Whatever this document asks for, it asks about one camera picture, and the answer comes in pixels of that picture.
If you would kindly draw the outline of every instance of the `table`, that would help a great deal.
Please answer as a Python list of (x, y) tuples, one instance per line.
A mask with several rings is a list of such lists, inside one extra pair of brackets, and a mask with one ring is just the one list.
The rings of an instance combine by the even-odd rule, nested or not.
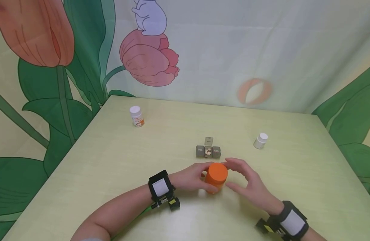
[[(143, 127), (132, 125), (133, 105)], [(263, 150), (252, 145), (260, 132), (269, 135)], [(221, 161), (245, 159), (328, 240), (370, 240), (370, 197), (317, 116), (121, 96), (110, 97), (4, 240), (70, 240), (111, 198), (163, 169), (208, 161), (195, 157), (205, 137), (221, 147)], [(228, 180), (246, 184), (231, 171)], [(254, 228), (267, 215), (228, 188), (177, 196), (180, 210), (146, 213), (122, 240), (275, 240)]]

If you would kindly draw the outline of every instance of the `black wristband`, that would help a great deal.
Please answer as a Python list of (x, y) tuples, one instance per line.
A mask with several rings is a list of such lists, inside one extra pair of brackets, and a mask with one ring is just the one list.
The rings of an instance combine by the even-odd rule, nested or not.
[(281, 224), (281, 228), (293, 239), (300, 240), (308, 231), (307, 218), (297, 209), (292, 202), (283, 201), (284, 209), (279, 215), (271, 215)]
[(165, 197), (168, 193), (174, 192), (175, 188), (169, 180), (168, 173), (166, 170), (149, 178), (149, 189), (151, 198), (154, 202), (157, 202), (161, 198)]

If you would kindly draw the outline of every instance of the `hand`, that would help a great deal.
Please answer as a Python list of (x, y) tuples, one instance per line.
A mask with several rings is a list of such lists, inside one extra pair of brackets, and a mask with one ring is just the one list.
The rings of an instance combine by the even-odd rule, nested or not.
[(208, 170), (209, 166), (213, 163), (214, 162), (195, 163), (182, 171), (170, 174), (170, 182), (175, 188), (180, 190), (194, 191), (204, 189), (210, 192), (218, 192), (218, 188), (200, 179), (204, 177), (202, 172)]
[(244, 160), (237, 158), (225, 158), (225, 160), (226, 162), (223, 164), (228, 169), (241, 173), (248, 181), (246, 188), (240, 187), (233, 182), (227, 182), (225, 185), (228, 188), (244, 196), (253, 205), (263, 209), (269, 215), (279, 215), (282, 212), (284, 208), (282, 201), (268, 191), (257, 172), (255, 172)]

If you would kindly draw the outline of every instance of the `cartoon rabbit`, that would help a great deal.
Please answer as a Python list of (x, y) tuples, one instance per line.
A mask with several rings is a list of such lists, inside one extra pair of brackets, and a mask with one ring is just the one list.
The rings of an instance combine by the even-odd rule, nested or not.
[(132, 12), (136, 14), (138, 30), (142, 35), (157, 36), (163, 34), (166, 29), (167, 19), (162, 8), (155, 0), (134, 0), (136, 8)]

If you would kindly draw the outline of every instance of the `printed fabric backdrop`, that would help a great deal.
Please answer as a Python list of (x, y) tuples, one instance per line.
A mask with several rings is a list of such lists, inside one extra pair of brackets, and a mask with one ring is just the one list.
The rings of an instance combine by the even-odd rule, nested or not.
[[(369, 37), (370, 0), (0, 0), (0, 240), (109, 96), (304, 112)], [(370, 69), (314, 114), (370, 193)]]

